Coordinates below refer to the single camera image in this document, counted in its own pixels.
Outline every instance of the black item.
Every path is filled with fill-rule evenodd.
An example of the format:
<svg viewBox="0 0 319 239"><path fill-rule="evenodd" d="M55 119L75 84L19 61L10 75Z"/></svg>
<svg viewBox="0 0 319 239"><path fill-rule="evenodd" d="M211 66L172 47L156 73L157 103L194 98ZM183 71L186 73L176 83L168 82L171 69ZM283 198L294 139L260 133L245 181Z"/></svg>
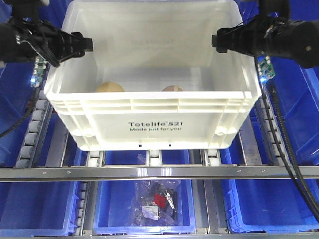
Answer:
<svg viewBox="0 0 319 239"><path fill-rule="evenodd" d="M81 33L68 34L38 16L40 0L5 0L12 18L0 24L0 61L29 62L37 55L58 67L61 62L93 51L93 42Z"/></svg>
<svg viewBox="0 0 319 239"><path fill-rule="evenodd" d="M278 12L279 17L269 16ZM292 21L288 0L260 0L259 14L248 24L221 28L212 36L217 52L277 56L304 68L319 65L319 21Z"/></svg>

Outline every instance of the white plastic crate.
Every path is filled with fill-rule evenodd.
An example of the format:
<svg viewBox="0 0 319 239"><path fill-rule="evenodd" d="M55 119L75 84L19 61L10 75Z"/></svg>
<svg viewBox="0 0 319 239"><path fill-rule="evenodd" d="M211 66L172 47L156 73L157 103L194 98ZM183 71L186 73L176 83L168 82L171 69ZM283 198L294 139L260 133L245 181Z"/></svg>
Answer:
<svg viewBox="0 0 319 239"><path fill-rule="evenodd" d="M241 21L232 0L76 0L63 30L94 52L51 67L45 94L81 150L227 148L260 89L253 58L217 53L211 35ZM105 81L125 92L95 93Z"/></svg>

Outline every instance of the plastic bag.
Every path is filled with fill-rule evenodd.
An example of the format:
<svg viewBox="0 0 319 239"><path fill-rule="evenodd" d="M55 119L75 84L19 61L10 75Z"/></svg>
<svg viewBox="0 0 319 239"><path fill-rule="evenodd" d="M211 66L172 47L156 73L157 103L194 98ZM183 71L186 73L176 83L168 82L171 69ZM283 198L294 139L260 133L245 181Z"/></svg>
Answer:
<svg viewBox="0 0 319 239"><path fill-rule="evenodd" d="M131 226L177 225L180 180L143 180L135 183L131 202Z"/></svg>

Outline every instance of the round tan object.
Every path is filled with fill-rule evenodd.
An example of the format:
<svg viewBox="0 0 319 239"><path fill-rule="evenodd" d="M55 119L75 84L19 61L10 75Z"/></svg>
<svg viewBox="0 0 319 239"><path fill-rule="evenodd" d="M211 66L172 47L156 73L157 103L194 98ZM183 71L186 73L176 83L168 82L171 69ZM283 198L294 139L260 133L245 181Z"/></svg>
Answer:
<svg viewBox="0 0 319 239"><path fill-rule="evenodd" d="M162 91L183 91L183 89L179 85L174 85L174 86L167 86Z"/></svg>
<svg viewBox="0 0 319 239"><path fill-rule="evenodd" d="M125 90L118 83L107 81L103 82L96 88L95 92L124 92Z"/></svg>

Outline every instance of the metal bar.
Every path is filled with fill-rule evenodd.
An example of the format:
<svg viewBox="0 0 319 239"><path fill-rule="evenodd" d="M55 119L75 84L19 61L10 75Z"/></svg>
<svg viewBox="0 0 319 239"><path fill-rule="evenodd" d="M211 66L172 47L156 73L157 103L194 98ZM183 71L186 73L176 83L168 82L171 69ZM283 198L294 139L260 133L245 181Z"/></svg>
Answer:
<svg viewBox="0 0 319 239"><path fill-rule="evenodd" d="M200 150L189 150L189 162L190 164L203 164Z"/></svg>
<svg viewBox="0 0 319 239"><path fill-rule="evenodd" d="M227 233L226 213L220 180L204 180L209 233Z"/></svg>
<svg viewBox="0 0 319 239"><path fill-rule="evenodd" d="M196 233L208 233L208 213L206 208L204 180L192 180L193 199L196 217Z"/></svg>
<svg viewBox="0 0 319 239"><path fill-rule="evenodd" d="M52 237L36 237L37 239L51 239ZM54 239L315 239L319 238L319 232L291 233L291 234L267 234L267 233L238 233L238 234L176 234L176 235L85 235L85 236L61 236Z"/></svg>
<svg viewBox="0 0 319 239"><path fill-rule="evenodd" d="M42 121L42 128L41 128L40 133L39 133L39 138L38 138L37 144L34 146L35 151L34 151L33 156L30 159L29 167L33 167L37 163L38 158L41 154L43 143L44 143L45 136L46 136L46 132L48 130L48 126L49 126L49 123L51 120L52 111L53 111L53 106L49 103L46 110L45 110L44 118Z"/></svg>
<svg viewBox="0 0 319 239"><path fill-rule="evenodd" d="M77 231L75 232L75 235L79 235L79 236L82 236L83 235L83 227L84 227L84 221L85 221L85 218L86 218L86 215L87 215L87 213L86 213L86 210L87 210L87 207L88 207L88 194L89 194L89 189L90 189L90 186L91 186L91 182L83 182L83 183L86 183L86 188L85 188L85 190L82 190L82 192L83 191L85 191L86 193L85 193L85 198L83 199L83 198L81 198L82 199L82 201L84 202L84 207L82 208L83 209L83 215L82 215L82 217L80 218L78 218L78 220L81 220L81 223L80 223L80 227L78 227L77 228Z"/></svg>
<svg viewBox="0 0 319 239"><path fill-rule="evenodd" d="M69 131L64 126L62 120L58 118L55 124L45 167L62 167L68 136Z"/></svg>
<svg viewBox="0 0 319 239"><path fill-rule="evenodd" d="M286 147L278 127L278 123L275 117L274 110L272 108L272 104L269 100L269 93L266 87L262 87L262 91L265 93L265 98L259 99L257 103L255 104L255 108L258 109L258 106L260 106L259 115L258 115L259 122L261 122L261 125L263 125L263 129L262 129L264 130L263 134L266 135L265 138L270 143L270 148L271 148L270 150L271 150L271 155L273 157L274 164L276 166L283 166L284 165L283 160L287 160L287 163L290 165ZM268 109L271 120L268 120L268 114L266 109ZM272 128L270 127L271 124L273 125L275 132L272 132ZM285 158L281 158L278 152L277 146L275 144L275 139L273 137L273 133L276 135L276 138L278 142L280 143L280 147L282 152L284 153Z"/></svg>
<svg viewBox="0 0 319 239"><path fill-rule="evenodd" d="M86 203L86 212L83 223L82 235L92 235L93 234L93 221L96 206L96 197L98 191L99 182L89 182L89 191Z"/></svg>
<svg viewBox="0 0 319 239"><path fill-rule="evenodd" d="M239 129L239 138L243 151L245 165L262 165L253 126L248 116Z"/></svg>
<svg viewBox="0 0 319 239"><path fill-rule="evenodd" d="M274 149L273 149L273 145L270 139L270 135L269 132L267 130L267 126L266 126L266 121L264 119L264 110L263 107L265 107L264 104L262 102L262 99L259 99L256 103L255 103L255 110L256 110L256 115L257 115L257 119L260 125L260 129L261 129L261 133L262 133L262 138L264 140L264 144L265 144L265 149L266 149L266 153L269 159L269 163L275 166L279 166L278 160L276 158Z"/></svg>
<svg viewBox="0 0 319 239"><path fill-rule="evenodd" d="M319 166L302 166L305 178L319 178ZM104 168L29 168L0 169L1 182L16 181L99 181L132 179L288 179L279 166L220 166L203 167L172 165L164 167L110 165Z"/></svg>

